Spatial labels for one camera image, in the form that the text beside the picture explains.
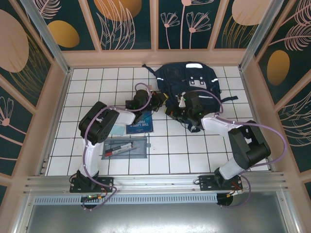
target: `navy backpack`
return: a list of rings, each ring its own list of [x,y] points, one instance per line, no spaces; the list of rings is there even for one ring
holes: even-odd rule
[[[237,96],[221,99],[219,82],[214,70],[200,62],[178,62],[169,63],[160,67],[157,71],[143,65],[153,73],[157,80],[158,89],[168,95],[166,106],[178,106],[177,96],[183,92],[192,90],[207,90],[213,93],[221,102],[236,100]],[[205,92],[199,94],[200,102],[205,110],[210,112],[218,112],[220,105],[215,98]],[[192,125],[188,124],[191,132],[198,132],[200,129],[192,129]]]

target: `mounting plate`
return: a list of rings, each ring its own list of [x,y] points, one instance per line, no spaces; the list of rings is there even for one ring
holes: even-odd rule
[[[106,184],[106,185],[113,185],[113,177],[98,177],[96,179],[98,182]],[[106,188],[104,189],[107,191],[107,193],[112,193],[112,188]],[[90,189],[89,186],[82,185],[79,182],[79,179],[76,177],[71,179],[71,186],[70,190],[71,193],[101,193],[102,187],[99,185],[96,185],[93,190]]]
[[[214,180],[214,175],[199,176],[198,184],[200,185],[201,191],[229,191],[237,189],[237,187],[243,189],[241,178],[239,176],[235,176],[224,182],[222,187],[217,185],[216,181]]]

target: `white tiled floor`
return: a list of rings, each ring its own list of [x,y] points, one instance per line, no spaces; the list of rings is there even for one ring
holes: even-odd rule
[[[222,98],[239,97],[224,103],[222,116],[238,121],[251,119],[252,113],[238,68],[212,68],[219,79]],[[137,83],[152,85],[153,90],[157,90],[154,75],[145,68],[74,70],[46,175],[71,175],[77,171],[83,153],[82,138],[77,129],[79,121],[99,100],[108,105],[124,106],[125,101],[134,96]],[[99,156],[100,175],[213,172],[232,158],[228,140],[209,131],[190,133],[184,128],[185,125],[167,118],[164,109],[162,107],[152,116],[154,133],[147,134],[151,143],[147,158],[101,160]],[[252,170],[268,170],[268,167],[260,166]]]

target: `blue book cover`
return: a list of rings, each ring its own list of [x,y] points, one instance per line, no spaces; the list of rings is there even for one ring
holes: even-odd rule
[[[126,134],[151,133],[153,131],[154,131],[154,128],[152,125],[151,112],[144,113],[141,117],[141,120],[137,124],[126,126]]]

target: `flower illustration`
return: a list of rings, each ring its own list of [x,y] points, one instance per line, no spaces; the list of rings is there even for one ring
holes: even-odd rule
[[[161,19],[162,19],[162,22],[163,22],[164,27],[165,27],[167,44],[169,46],[169,49],[171,49],[167,28],[179,25],[180,21],[178,20],[176,12],[175,13],[168,13],[167,15],[166,15],[166,13],[162,13]]]
[[[193,12],[187,13],[187,24],[190,32],[189,49],[191,49],[192,33],[210,30],[208,13],[197,13],[193,18]]]
[[[181,3],[184,6],[190,6],[190,5],[203,5],[214,2],[214,0],[181,0]]]
[[[5,126],[5,127],[9,126],[12,129],[14,129],[20,133],[26,134],[22,130],[19,130],[19,129],[15,128],[14,126],[10,125],[10,118],[12,116],[13,107],[14,107],[14,101],[12,99],[8,98],[7,102],[5,102],[4,97],[3,96],[0,97],[0,126]],[[15,141],[9,137],[6,137],[2,134],[0,134],[0,137],[5,139],[5,140],[8,140],[10,142],[13,142],[17,145],[20,145],[20,146],[23,145],[22,143]]]

